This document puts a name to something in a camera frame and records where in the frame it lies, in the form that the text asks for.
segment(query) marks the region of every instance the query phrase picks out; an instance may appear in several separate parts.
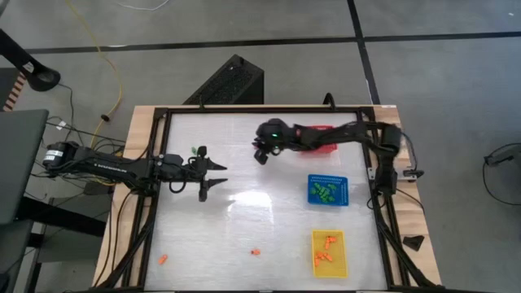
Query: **white table surface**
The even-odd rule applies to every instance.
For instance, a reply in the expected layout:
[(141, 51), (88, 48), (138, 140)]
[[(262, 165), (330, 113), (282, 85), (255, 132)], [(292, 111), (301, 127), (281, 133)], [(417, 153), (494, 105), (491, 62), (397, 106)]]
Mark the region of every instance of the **white table surface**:
[[(198, 201), (199, 184), (187, 184), (181, 194), (161, 186), (147, 290), (385, 289), (361, 145), (344, 143), (329, 155), (283, 151), (261, 166), (252, 142), (270, 118), (290, 126), (356, 120), (349, 113), (174, 115), (167, 152), (187, 159), (192, 147), (205, 145), (208, 156), (228, 168), (207, 178), (229, 180), (214, 186), (205, 203)], [(347, 177), (349, 206), (309, 204), (310, 173)], [(313, 276), (312, 230), (344, 231), (348, 278)], [(251, 255), (254, 248), (260, 255)]]

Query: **wooden table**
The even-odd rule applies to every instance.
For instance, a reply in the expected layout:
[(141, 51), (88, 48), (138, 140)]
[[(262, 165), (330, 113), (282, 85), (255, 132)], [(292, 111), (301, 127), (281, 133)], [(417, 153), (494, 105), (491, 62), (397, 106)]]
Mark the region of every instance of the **wooden table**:
[[(344, 105), (342, 107), (368, 107), (368, 105)], [(197, 106), (137, 106), (134, 108), (134, 114), (132, 116), (132, 121), (130, 123), (129, 134), (127, 137), (127, 143), (125, 147), (125, 158), (137, 158), (143, 150), (147, 147), (147, 141), (150, 137), (151, 126), (152, 126), (152, 117), (156, 107), (169, 107), (169, 108), (190, 108)], [(260, 105), (260, 106), (252, 106), (252, 105), (229, 105), (226, 107), (329, 107), (328, 105)], [(386, 122), (389, 124), (395, 124), (398, 127), (401, 127), (400, 117), (398, 115), (398, 109), (396, 106), (369, 106), (374, 108), (374, 114), (377, 121)], [(155, 141), (155, 154), (157, 154), (160, 147), (160, 139), (162, 138), (161, 130), (163, 126), (160, 125), (158, 128), (159, 132), (157, 135), (157, 139)], [(376, 160), (372, 157), (373, 164), (376, 164)], [(401, 152), (398, 155), (395, 161), (396, 167), (405, 168), (410, 166), (409, 161), (409, 152), (407, 150), (407, 146), (405, 141), (402, 141)], [(407, 192), (412, 195), (416, 199), (419, 200), (418, 188), (416, 183), (408, 183), (408, 182), (398, 182), (399, 189)], [(112, 257), (114, 251), (114, 238), (116, 237), (116, 214), (121, 208), (121, 204), (123, 202), (124, 197), (128, 194), (129, 189), (120, 184), (116, 187), (116, 191), (114, 193), (114, 204), (112, 205), (112, 243), (110, 249), (110, 255), (107, 263), (107, 268), (103, 272), (100, 282), (104, 281), (105, 278), (112, 271)], [(150, 199), (147, 199), (145, 202), (145, 206), (150, 205)], [(134, 222), (134, 213), (136, 211), (138, 197), (131, 196), (127, 199), (123, 210), (121, 211), (120, 216), (120, 224), (119, 224), (119, 236), (118, 243), (116, 249), (116, 263), (117, 265), (120, 261), (120, 258), (126, 253), (129, 246), (129, 237), (132, 230), (133, 222)], [(436, 259), (434, 257), (434, 252), (432, 250), (431, 239), (429, 237), (429, 231), (427, 229), (427, 223), (425, 221), (425, 216), (423, 215), (422, 209), (415, 203), (412, 199), (409, 199), (407, 196), (402, 195), (400, 192), (397, 192), (396, 195), (393, 195), (393, 203), (394, 208), (396, 210), (396, 219), (398, 223), (398, 228), (401, 233), (401, 237), (405, 236), (417, 236), (423, 235), (425, 240), (419, 251), (414, 251), (408, 247), (404, 247), (405, 251), (409, 254), (410, 258), (413, 262), (418, 266), (420, 270), (425, 274), (425, 276), (433, 281), (436, 284), (440, 284), (440, 275), (438, 272), (438, 267), (436, 264)], [(142, 223), (147, 216), (147, 208), (143, 211)], [(98, 265), (96, 267), (96, 271), (94, 274), (94, 280), (98, 278), (101, 274), (103, 265), (105, 263), (105, 259), (107, 257), (107, 249), (108, 249), (108, 225), (105, 229), (105, 235), (103, 237), (102, 247), (99, 253)], [(396, 258), (396, 254), (392, 250), (392, 248), (388, 246), (389, 256), (392, 265), (393, 279), (394, 283), (397, 285), (401, 284), (400, 271), (398, 269), (398, 260)], [(140, 260), (142, 258), (142, 248), (137, 252), (134, 257), (132, 274), (130, 278), (130, 286), (136, 286), (138, 283), (138, 273)]]

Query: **black floor stripe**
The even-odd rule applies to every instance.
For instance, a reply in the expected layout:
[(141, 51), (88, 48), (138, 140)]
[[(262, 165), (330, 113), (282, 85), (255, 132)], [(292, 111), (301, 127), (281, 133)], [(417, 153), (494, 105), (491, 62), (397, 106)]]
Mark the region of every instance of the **black floor stripe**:
[(407, 41), (438, 41), (438, 40), (469, 40), (501, 37), (521, 37), (521, 32), (501, 33), (442, 33), (431, 35), (410, 36), (376, 36), (364, 37), (366, 42), (407, 42)]
[[(121, 52), (133, 50), (173, 50), (196, 48), (221, 48), (236, 46), (278, 46), (278, 45), (308, 45), (308, 44), (336, 44), (356, 42), (355, 37), (305, 37), (289, 39), (247, 40), (247, 41), (223, 41), (223, 42), (188, 42), (188, 43), (164, 43), (126, 46), (101, 46), (103, 52)], [(30, 54), (59, 54), (59, 53), (90, 53), (96, 52), (96, 47), (66, 47), (48, 49), (26, 49)]]
[(360, 52), (361, 65), (364, 68), (364, 75), (366, 76), (367, 87), (369, 88), (369, 95), (371, 101), (375, 105), (380, 104), (380, 97), (378, 90), (376, 89), (376, 82), (374, 81), (373, 69), (371, 68), (371, 62), (369, 61), (369, 55), (367, 54), (366, 42), (364, 41), (364, 34), (361, 31), (360, 19), (358, 18), (357, 8), (355, 7), (354, 0), (348, 0), (349, 13), (351, 14), (352, 26), (355, 30), (355, 36), (357, 38), (358, 51)]

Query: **white cable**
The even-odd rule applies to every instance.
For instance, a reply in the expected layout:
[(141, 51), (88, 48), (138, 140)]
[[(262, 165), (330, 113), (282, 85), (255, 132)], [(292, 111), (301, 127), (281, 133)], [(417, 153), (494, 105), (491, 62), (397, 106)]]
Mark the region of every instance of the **white cable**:
[(121, 4), (119, 2), (117, 2), (117, 4), (121, 7), (126, 7), (126, 8), (130, 8), (130, 9), (135, 9), (135, 10), (142, 10), (142, 11), (156, 11), (158, 9), (160, 9), (164, 4), (168, 3), (170, 0), (166, 0), (165, 2), (163, 2), (161, 5), (159, 5), (158, 7), (156, 8), (141, 8), (141, 7), (133, 7), (133, 6), (130, 6), (130, 5), (125, 5), (125, 4)]

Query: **yellow tray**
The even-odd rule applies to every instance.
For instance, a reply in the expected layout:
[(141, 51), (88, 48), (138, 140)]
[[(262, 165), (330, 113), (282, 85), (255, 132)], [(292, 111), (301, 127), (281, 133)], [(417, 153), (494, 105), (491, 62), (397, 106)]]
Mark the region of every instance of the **yellow tray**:
[[(336, 242), (331, 243), (329, 249), (325, 249), (327, 236), (335, 237)], [(347, 278), (348, 262), (345, 254), (344, 232), (342, 230), (313, 230), (312, 243), (312, 266), (316, 278)], [(320, 265), (315, 266), (315, 255), (320, 251), (328, 253), (333, 261), (320, 260)]]

